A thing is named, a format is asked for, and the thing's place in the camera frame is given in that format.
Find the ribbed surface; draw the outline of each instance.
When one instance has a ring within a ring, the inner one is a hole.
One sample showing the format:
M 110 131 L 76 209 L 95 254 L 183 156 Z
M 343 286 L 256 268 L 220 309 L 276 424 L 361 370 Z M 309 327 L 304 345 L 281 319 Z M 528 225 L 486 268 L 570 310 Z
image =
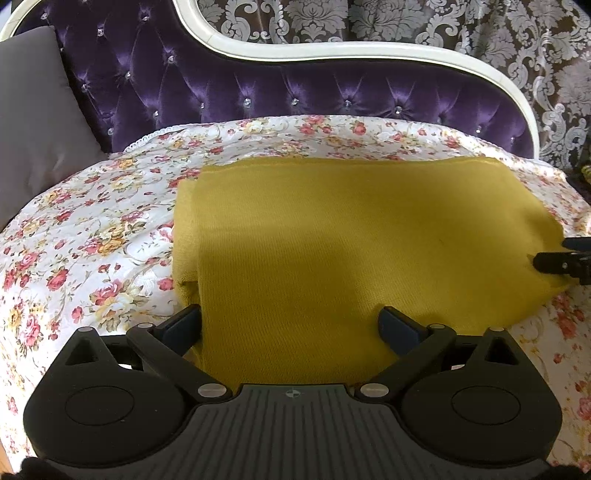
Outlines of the ribbed surface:
M 546 467 L 442 460 L 410 440 L 388 407 L 358 402 L 339 385 L 247 385 L 235 400 L 199 407 L 152 457 L 101 471 L 60 468 L 80 480 L 529 480 Z

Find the folded yellow blanket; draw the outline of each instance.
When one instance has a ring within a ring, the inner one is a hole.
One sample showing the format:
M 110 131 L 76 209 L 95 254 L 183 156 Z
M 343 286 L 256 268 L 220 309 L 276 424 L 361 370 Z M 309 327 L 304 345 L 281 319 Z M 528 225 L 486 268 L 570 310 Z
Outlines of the folded yellow blanket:
M 213 377 L 355 384 L 395 359 L 383 305 L 461 334 L 507 327 L 567 287 L 531 266 L 562 240 L 497 160 L 262 158 L 180 183 L 173 277 L 202 305 L 193 361 Z

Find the logo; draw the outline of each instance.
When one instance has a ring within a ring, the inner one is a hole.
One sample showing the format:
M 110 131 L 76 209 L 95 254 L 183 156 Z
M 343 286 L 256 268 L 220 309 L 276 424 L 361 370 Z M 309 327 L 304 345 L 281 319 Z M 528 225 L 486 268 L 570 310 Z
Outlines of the logo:
M 292 390 L 288 390 L 287 392 L 285 392 L 285 394 L 287 397 L 297 398 L 301 395 L 301 392 L 299 390 L 292 389 Z

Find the pink rose print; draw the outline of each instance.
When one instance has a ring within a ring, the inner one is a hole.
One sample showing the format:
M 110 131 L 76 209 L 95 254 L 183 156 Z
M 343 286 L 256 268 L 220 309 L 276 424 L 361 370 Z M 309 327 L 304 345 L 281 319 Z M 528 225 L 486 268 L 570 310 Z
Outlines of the pink rose print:
M 583 420 L 591 420 L 591 397 L 582 397 L 579 399 L 577 414 Z
M 116 297 L 121 291 L 122 286 L 123 284 L 119 280 L 114 280 L 108 286 L 99 288 L 91 293 L 90 299 L 95 305 L 101 306 L 105 303 L 106 299 Z
M 60 322 L 51 322 L 49 328 L 51 329 L 51 333 L 47 338 L 49 340 L 57 340 L 57 331 L 60 329 Z
M 310 125 L 320 125 L 322 122 L 324 122 L 324 115 L 310 115 L 304 120 L 306 120 L 306 122 L 308 122 Z
M 31 315 L 27 320 L 27 330 L 25 331 L 25 345 L 29 348 L 33 347 L 37 342 L 37 337 L 41 333 L 41 327 L 37 321 L 37 317 Z
M 141 218 L 143 216 L 143 212 L 135 210 L 134 212 L 128 213 L 127 215 L 123 215 L 123 217 L 121 217 L 121 220 L 123 220 L 124 222 L 133 222 L 134 220 L 137 220 L 138 218 Z
M 158 233 L 170 243 L 173 243 L 173 226 L 174 222 L 172 221 L 158 226 Z
M 191 168 L 185 172 L 182 172 L 176 179 L 168 182 L 169 189 L 175 189 L 178 187 L 178 183 L 183 179 L 196 179 L 199 178 L 199 169 Z
M 81 318 L 82 318 L 82 307 L 76 307 L 74 310 L 72 310 L 72 320 L 74 320 L 74 323 L 78 323 Z
M 196 148 L 196 147 L 201 147 L 201 145 L 203 145 L 203 142 L 201 140 L 197 140 L 196 138 L 193 138 L 188 144 L 187 146 L 189 148 Z
M 60 213 L 58 216 L 56 216 L 57 223 L 65 222 L 66 220 L 68 220 L 68 218 L 70 218 L 71 214 L 72 214 L 72 212 L 69 210 L 66 212 Z
M 577 317 L 577 320 L 578 321 L 580 321 L 580 322 L 584 322 L 585 321 L 585 314 L 583 313 L 582 310 L 575 309 L 575 310 L 573 310 L 573 314 L 574 314 L 574 316 Z
M 301 127 L 299 127 L 298 130 L 300 131 L 300 133 L 302 133 L 304 135 L 311 135 L 314 133 L 314 129 L 309 124 L 302 125 Z
M 460 142 L 458 142 L 456 137 L 447 137 L 444 140 L 444 143 L 449 147 L 449 148 L 460 148 Z
M 57 196 L 57 198 L 54 200 L 54 203 L 64 203 L 66 200 L 70 200 L 71 198 L 72 195 L 69 193 L 62 193 L 61 195 Z
M 7 270 L 4 276 L 4 291 L 8 291 L 10 287 L 12 287 L 17 282 L 17 271 L 12 268 L 11 270 Z
M 571 339 L 576 337 L 577 335 L 577 326 L 575 322 L 569 319 L 564 313 L 558 313 L 558 326 L 560 330 L 562 330 L 562 335 L 564 336 L 565 340 Z
M 25 255 L 20 262 L 17 262 L 17 264 L 16 264 L 17 270 L 19 270 L 19 271 L 26 270 L 31 265 L 33 265 L 33 263 L 35 263 L 37 261 L 38 257 L 39 257 L 39 254 L 37 254 L 37 253 L 29 253 L 29 254 Z
M 17 402 L 14 400 L 14 397 L 10 397 L 10 400 L 8 400 L 6 404 L 8 405 L 8 411 L 10 413 L 18 415 Z
M 172 278 L 163 278 L 162 280 L 157 281 L 158 288 L 160 290 L 172 290 L 174 289 L 173 279 Z
M 365 135 L 365 132 L 367 131 L 365 129 L 365 124 L 363 122 L 355 122 L 353 128 L 351 128 L 351 130 L 353 131 L 353 133 L 355 135 Z
M 583 458 L 582 460 L 579 460 L 577 465 L 583 471 L 583 473 L 587 473 L 589 470 L 591 470 L 591 462 L 588 459 Z
M 552 299 L 552 306 L 556 310 L 570 310 L 569 296 L 565 293 L 561 293 L 560 295 L 554 297 Z
M 87 254 L 94 255 L 99 251 L 99 245 L 100 242 L 96 238 L 89 238 L 84 245 L 78 247 L 78 250 L 84 250 Z
M 49 288 L 49 291 L 56 291 L 60 288 L 65 283 L 68 272 L 69 270 L 67 268 L 61 268 L 55 275 L 49 277 L 47 280 L 47 288 Z

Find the curved headboard frame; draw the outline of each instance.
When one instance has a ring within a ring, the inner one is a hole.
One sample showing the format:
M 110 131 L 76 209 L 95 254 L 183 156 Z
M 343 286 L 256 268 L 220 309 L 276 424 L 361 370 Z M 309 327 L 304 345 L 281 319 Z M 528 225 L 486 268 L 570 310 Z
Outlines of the curved headboard frame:
M 24 0 L 0 31 L 0 41 L 10 38 L 21 21 L 41 0 Z M 397 59 L 422 61 L 479 76 L 503 90 L 517 105 L 532 139 L 534 158 L 540 155 L 537 121 L 517 86 L 492 66 L 471 56 L 439 47 L 393 42 L 330 42 L 304 44 L 257 44 L 228 38 L 203 17 L 196 0 L 172 0 L 183 27 L 198 42 L 223 56 L 249 61 L 296 62 L 325 59 Z

